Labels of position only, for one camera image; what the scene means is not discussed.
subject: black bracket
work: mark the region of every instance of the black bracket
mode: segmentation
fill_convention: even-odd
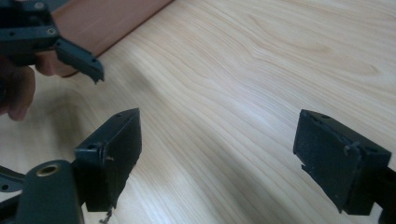
[[[35,54],[55,50],[58,59],[96,83],[104,80],[100,62],[87,50],[61,37],[46,1],[0,1],[0,55],[16,66],[35,64]]]
[[[114,115],[82,142],[72,163],[48,161],[26,176],[0,167],[0,189],[22,189],[0,203],[0,224],[83,223],[84,203],[90,212],[111,215],[141,151],[139,110],[132,109]]]
[[[339,212],[368,216],[374,203],[379,223],[396,223],[396,173],[391,153],[329,116],[302,110],[294,154]]]

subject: black plastic part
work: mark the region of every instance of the black plastic part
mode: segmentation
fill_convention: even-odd
[[[59,7],[65,0],[51,3]],[[46,1],[0,1],[0,55],[16,66],[36,63],[35,54],[56,50],[61,62],[88,75],[95,83],[104,80],[103,66],[87,50],[61,38]]]
[[[389,151],[326,115],[302,110],[293,152],[340,212],[370,214]]]
[[[0,224],[14,224],[21,195],[0,202]]]
[[[55,46],[60,61],[88,75],[95,83],[105,81],[102,65],[90,52],[63,38],[59,38]]]
[[[0,192],[15,192],[23,187],[24,175],[0,166]]]
[[[18,224],[84,223],[68,161],[49,161],[29,171],[17,210]]]
[[[6,97],[6,84],[4,83],[3,80],[0,79],[0,102]]]
[[[396,172],[387,168],[378,174],[372,194],[384,209],[378,223],[396,223]]]
[[[47,5],[49,6],[49,11],[55,11],[59,7],[65,5],[69,0],[48,0]]]
[[[53,49],[59,31],[43,1],[0,2],[0,55],[25,66],[35,63],[36,52]]]
[[[111,117],[75,150],[75,174],[80,202],[90,212],[116,207],[142,151],[138,109]]]

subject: wood grain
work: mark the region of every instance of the wood grain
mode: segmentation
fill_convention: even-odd
[[[105,83],[37,75],[28,118],[0,118],[0,162],[71,161],[139,107],[143,154],[111,223],[376,223],[377,205],[338,214],[292,146],[309,109],[396,152],[395,15],[390,0],[176,0],[101,57]]]

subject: human hand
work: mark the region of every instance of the human hand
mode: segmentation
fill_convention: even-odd
[[[35,68],[45,76],[54,74],[54,53],[38,54]],[[16,67],[0,56],[0,80],[6,86],[6,95],[0,102],[0,116],[8,113],[13,120],[23,120],[35,94],[35,72],[29,66]]]

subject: metal pin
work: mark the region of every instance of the metal pin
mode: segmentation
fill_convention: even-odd
[[[44,7],[44,3],[43,2],[37,2],[35,3],[35,9],[41,9]]]
[[[56,30],[54,28],[49,28],[47,30],[47,35],[55,35],[56,34]]]

